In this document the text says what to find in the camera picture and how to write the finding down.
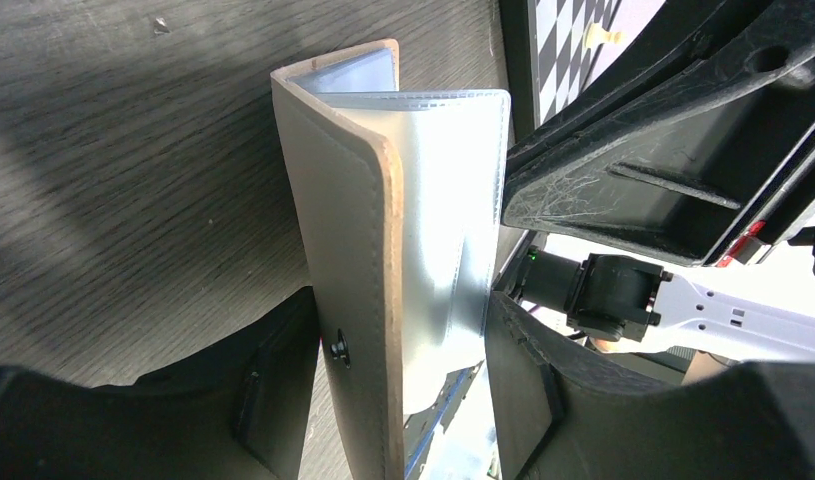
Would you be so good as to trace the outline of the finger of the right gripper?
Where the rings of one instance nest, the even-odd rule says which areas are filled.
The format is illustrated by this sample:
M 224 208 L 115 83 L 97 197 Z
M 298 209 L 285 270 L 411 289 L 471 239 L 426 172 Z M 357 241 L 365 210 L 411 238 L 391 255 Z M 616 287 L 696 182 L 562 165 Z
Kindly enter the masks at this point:
M 815 213 L 815 1 L 668 1 L 510 152 L 502 221 L 683 266 Z

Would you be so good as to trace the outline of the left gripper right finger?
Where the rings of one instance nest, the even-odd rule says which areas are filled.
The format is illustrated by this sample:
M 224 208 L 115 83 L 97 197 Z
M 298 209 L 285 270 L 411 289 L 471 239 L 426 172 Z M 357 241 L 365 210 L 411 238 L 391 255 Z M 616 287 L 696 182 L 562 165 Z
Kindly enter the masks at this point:
M 743 363 L 671 386 L 500 292 L 485 344 L 506 479 L 815 479 L 814 364 Z

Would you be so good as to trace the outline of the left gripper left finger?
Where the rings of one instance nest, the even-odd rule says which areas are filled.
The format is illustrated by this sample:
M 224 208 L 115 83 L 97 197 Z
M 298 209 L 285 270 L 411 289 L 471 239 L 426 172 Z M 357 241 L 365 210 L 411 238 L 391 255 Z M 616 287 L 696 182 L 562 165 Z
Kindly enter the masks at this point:
M 0 479 L 294 479 L 319 342 L 304 287 L 129 386 L 0 366 Z

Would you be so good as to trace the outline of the beige leather card holder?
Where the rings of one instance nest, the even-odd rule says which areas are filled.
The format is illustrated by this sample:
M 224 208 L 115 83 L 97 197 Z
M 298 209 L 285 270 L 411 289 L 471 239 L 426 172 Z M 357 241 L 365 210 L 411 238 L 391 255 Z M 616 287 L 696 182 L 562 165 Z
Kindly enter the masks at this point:
M 393 39 L 271 86 L 348 465 L 401 479 L 405 418 L 485 356 L 511 98 L 404 90 Z

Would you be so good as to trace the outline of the white chess pawn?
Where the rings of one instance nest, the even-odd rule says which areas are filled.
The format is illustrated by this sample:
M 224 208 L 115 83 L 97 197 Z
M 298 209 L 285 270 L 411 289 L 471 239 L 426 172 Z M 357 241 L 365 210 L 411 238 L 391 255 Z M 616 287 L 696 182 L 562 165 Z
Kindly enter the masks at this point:
M 625 43 L 626 35 L 624 32 L 611 32 L 601 24 L 593 23 L 586 29 L 583 45 L 586 49 L 594 49 L 605 44 L 623 45 Z

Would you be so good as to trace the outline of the black and white chessboard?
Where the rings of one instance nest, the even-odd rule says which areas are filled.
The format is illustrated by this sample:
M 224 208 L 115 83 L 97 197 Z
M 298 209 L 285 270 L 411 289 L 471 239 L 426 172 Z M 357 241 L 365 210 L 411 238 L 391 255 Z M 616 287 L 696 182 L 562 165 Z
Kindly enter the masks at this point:
M 613 0 L 500 0 L 500 22 L 519 141 L 571 104 L 586 88 L 598 47 L 584 46 L 588 27 L 612 26 Z

